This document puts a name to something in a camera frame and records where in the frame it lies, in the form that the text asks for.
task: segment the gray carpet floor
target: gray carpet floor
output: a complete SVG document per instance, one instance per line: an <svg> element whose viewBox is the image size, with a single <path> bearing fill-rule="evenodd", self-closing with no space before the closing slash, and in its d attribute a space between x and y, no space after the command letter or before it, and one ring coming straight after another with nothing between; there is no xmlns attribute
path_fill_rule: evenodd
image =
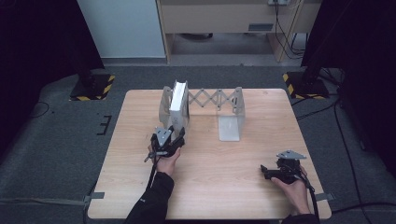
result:
<svg viewBox="0 0 396 224"><path fill-rule="evenodd" d="M235 88L286 89L282 75L299 67L267 66L118 66L107 67L115 75L105 100L69 101L77 76L46 86L32 118L15 139L12 150L0 166L0 199L37 198L82 201L97 180L114 131L125 93L136 89L157 89L173 85L176 79L189 81L191 89ZM359 204L348 153L356 172L363 203L396 203L396 179L386 171L374 152L361 150L360 139L339 105L336 87L325 81L329 99L290 99L308 150L324 190L332 193L332 211ZM329 109L304 117L313 111ZM105 135L101 123L111 116ZM345 142L340 134L341 126ZM372 223L395 223L394 206L364 208ZM92 220L81 205L0 203L0 223L122 223L122 220ZM370 223L359 207L335 213L323 224Z"/></svg>

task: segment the black sleeve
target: black sleeve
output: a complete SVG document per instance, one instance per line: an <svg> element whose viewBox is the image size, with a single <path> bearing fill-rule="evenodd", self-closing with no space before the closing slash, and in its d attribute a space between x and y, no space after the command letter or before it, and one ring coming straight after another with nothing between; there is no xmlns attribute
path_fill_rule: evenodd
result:
<svg viewBox="0 0 396 224"><path fill-rule="evenodd" d="M282 224L319 224L317 217L313 214L304 214L299 216L288 216L283 221Z"/></svg>
<svg viewBox="0 0 396 224"><path fill-rule="evenodd" d="M174 185L169 175L157 172L151 188L143 193L124 224L163 224Z"/></svg>

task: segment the yellow and black hazard tape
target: yellow and black hazard tape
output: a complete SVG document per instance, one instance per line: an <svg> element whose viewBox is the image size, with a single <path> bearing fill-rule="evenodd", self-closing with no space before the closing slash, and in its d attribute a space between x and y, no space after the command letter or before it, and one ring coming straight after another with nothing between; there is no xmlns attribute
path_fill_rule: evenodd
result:
<svg viewBox="0 0 396 224"><path fill-rule="evenodd" d="M326 97L322 94L297 94L293 88L293 85L290 82L289 75L288 74L283 74L283 80L286 83L286 86L288 87L289 95L292 99L297 98L297 99L325 99Z"/></svg>
<svg viewBox="0 0 396 224"><path fill-rule="evenodd" d="M96 96L76 96L76 97L70 97L71 101L90 101L90 100L104 100L107 97L108 92L110 91L111 85L113 84L115 76L110 76L108 78L107 84L105 88L103 89L103 93L101 95L96 95Z"/></svg>

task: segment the human hand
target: human hand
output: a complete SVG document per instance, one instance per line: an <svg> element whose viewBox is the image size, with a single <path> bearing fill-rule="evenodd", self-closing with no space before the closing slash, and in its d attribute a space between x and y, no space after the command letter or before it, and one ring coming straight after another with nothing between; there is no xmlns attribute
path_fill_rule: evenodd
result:
<svg viewBox="0 0 396 224"><path fill-rule="evenodd" d="M302 175L306 176L306 171L303 166L300 166L302 170ZM301 214L310 214L308 206L308 199L306 193L305 183L298 179L291 184L285 184L280 179L276 177L272 177L271 181L274 182L275 185L280 187L291 203L291 215L297 216Z"/></svg>
<svg viewBox="0 0 396 224"><path fill-rule="evenodd" d="M172 176L175 171L176 160L180 156L180 148L178 148L175 154L171 157L157 157L155 160L158 160L157 163L157 172L166 173L169 176Z"/></svg>

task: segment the black stand base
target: black stand base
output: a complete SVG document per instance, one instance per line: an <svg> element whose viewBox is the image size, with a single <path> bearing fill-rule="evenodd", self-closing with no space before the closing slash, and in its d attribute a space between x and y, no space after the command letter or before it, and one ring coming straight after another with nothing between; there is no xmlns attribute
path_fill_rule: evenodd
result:
<svg viewBox="0 0 396 224"><path fill-rule="evenodd" d="M316 79L314 84L308 85L302 82L303 74L304 72L288 72L283 75L291 98L329 98L322 80Z"/></svg>
<svg viewBox="0 0 396 224"><path fill-rule="evenodd" d="M94 78L94 83L90 87L85 87L81 78L78 80L75 88L70 93L71 99L86 98L89 100L101 100L106 97L109 85L111 85L112 77L111 75L92 75Z"/></svg>

